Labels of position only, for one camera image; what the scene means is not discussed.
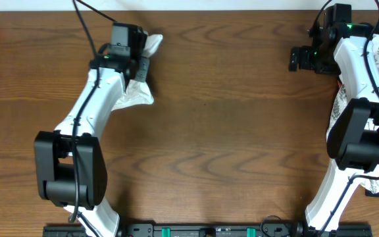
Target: white background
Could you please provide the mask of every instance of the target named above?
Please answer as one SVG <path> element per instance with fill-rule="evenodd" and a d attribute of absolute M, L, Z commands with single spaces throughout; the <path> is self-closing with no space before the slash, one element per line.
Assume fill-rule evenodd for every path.
<path fill-rule="evenodd" d="M 99 10 L 309 10 L 327 0 L 84 0 Z M 373 0 L 337 0 L 355 10 L 376 9 Z M 0 0 L 0 11 L 71 11 L 71 0 Z"/>

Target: green strip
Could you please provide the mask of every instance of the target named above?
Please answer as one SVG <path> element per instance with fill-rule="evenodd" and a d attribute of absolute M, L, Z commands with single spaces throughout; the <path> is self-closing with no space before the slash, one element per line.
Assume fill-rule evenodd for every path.
<path fill-rule="evenodd" d="M 169 228 L 162 228 L 162 237 L 170 237 L 170 229 Z"/>
<path fill-rule="evenodd" d="M 255 237 L 255 229 L 247 228 L 247 237 Z"/>

